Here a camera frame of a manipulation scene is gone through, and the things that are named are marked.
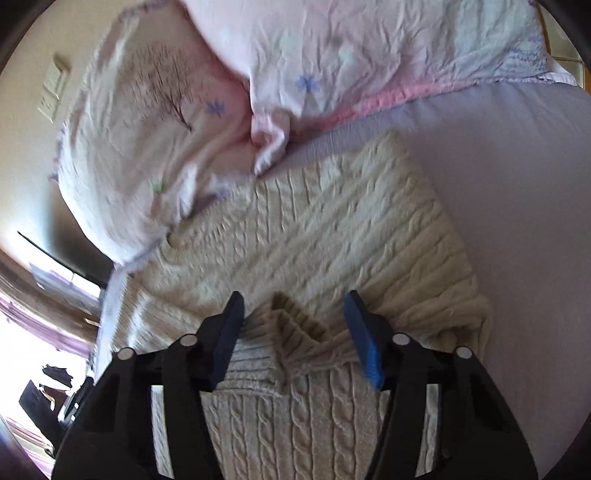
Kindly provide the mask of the cream cable-knit sweater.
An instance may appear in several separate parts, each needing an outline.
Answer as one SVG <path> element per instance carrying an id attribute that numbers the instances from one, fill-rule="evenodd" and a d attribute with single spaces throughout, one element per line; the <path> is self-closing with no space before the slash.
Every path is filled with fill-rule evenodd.
<path id="1" fill-rule="evenodd" d="M 116 270 L 97 363 L 197 330 L 228 297 L 245 323 L 204 411 L 228 479 L 360 479 L 387 398 L 363 377 L 342 301 L 421 344 L 482 353 L 493 323 L 465 246 L 395 131 L 246 184 Z"/>

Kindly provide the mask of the lavender bed sheet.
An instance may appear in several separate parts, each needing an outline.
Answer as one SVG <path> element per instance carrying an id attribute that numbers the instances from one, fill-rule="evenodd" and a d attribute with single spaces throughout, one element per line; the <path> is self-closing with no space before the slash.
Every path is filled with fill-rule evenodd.
<path id="1" fill-rule="evenodd" d="M 484 351 L 471 349 L 545 475 L 590 412 L 590 97 L 566 84 L 494 83 L 418 99 L 318 136 L 238 188 L 388 131 L 465 246 L 493 315 Z"/>

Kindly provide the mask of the wooden wardrobe with glass panels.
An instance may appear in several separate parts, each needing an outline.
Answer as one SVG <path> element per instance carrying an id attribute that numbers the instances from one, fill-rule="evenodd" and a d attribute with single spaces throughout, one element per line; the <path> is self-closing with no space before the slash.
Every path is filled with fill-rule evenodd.
<path id="1" fill-rule="evenodd" d="M 546 47 L 551 57 L 576 80 L 586 92 L 590 92 L 590 72 L 564 30 L 551 13 L 540 6 L 543 18 Z"/>

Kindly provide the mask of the pink tree-print left pillow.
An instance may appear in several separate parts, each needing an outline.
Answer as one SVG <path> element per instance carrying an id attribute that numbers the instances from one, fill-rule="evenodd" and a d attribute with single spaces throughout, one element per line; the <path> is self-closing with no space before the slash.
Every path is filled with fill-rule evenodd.
<path id="1" fill-rule="evenodd" d="M 58 140 L 55 177 L 86 238 L 125 264 L 252 175 L 249 95 L 186 8 L 124 10 L 93 53 Z"/>

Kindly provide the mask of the purple curtain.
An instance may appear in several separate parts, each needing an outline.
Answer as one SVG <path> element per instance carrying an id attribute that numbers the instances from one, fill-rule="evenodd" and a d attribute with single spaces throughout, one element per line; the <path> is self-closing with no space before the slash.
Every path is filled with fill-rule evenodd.
<path id="1" fill-rule="evenodd" d="M 97 327 L 88 323 L 84 314 L 27 283 L 1 279 L 1 313 L 58 350 L 82 357 L 95 350 Z"/>

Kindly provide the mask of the white wall light switch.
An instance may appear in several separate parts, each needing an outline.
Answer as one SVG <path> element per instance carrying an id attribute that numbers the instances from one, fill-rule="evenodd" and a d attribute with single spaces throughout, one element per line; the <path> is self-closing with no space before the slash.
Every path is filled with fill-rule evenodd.
<path id="1" fill-rule="evenodd" d="M 55 120 L 69 76 L 70 68 L 58 56 L 53 56 L 45 73 L 37 104 L 38 112 L 51 123 Z"/>

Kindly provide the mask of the pink floral right pillow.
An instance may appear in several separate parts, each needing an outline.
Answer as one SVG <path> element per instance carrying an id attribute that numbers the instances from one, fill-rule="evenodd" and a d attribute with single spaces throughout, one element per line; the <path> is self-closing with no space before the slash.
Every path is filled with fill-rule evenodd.
<path id="1" fill-rule="evenodd" d="M 189 1 L 249 87 L 263 173 L 291 139 L 481 83 L 572 84 L 534 1 Z"/>

